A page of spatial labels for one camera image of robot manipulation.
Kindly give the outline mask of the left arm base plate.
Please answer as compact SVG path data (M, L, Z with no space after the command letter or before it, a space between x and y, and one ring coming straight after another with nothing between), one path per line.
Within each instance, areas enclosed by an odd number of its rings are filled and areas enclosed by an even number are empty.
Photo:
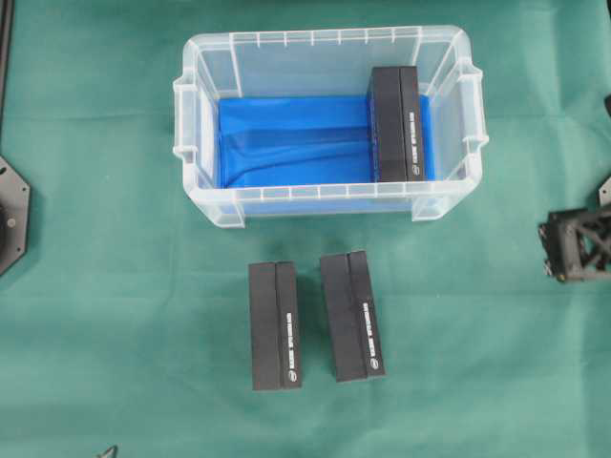
M27 252L31 186L1 157L1 274Z

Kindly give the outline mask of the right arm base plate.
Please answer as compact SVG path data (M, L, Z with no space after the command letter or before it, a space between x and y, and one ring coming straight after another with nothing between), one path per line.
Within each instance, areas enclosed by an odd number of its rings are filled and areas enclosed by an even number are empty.
M600 206L609 205L611 202L611 177L609 177L599 188Z

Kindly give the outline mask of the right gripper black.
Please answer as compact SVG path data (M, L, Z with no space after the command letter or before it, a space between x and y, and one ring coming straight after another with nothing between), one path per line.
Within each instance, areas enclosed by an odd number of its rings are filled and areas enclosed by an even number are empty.
M610 205L550 212L538 226L544 271L559 282L610 280Z

